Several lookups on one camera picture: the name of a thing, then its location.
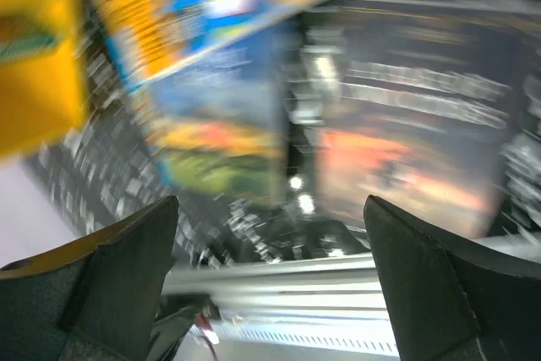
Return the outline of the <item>blue Animal Farm book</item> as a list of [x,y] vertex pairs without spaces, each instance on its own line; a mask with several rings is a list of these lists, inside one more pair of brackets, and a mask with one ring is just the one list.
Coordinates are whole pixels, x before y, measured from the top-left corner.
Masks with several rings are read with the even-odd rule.
[[142,127],[165,182],[261,206],[284,200],[283,68],[297,45],[286,19],[144,87]]

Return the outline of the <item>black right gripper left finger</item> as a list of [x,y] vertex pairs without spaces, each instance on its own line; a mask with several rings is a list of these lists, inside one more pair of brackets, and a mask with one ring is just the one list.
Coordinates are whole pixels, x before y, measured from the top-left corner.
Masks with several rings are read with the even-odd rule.
[[172,265],[178,200],[1,269],[1,358],[143,360]]

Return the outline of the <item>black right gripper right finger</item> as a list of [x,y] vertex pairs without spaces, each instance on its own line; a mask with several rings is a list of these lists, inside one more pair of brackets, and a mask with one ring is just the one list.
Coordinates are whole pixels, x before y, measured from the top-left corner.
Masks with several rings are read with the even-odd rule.
[[369,196],[364,221],[402,360],[538,360],[540,264]]

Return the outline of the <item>dark Tale of Two Cities book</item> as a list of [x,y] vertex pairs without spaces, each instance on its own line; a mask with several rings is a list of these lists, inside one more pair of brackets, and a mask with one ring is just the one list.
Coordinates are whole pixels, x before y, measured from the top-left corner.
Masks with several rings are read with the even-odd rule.
[[468,238],[540,228],[540,7],[334,0],[304,21],[320,209],[367,198]]

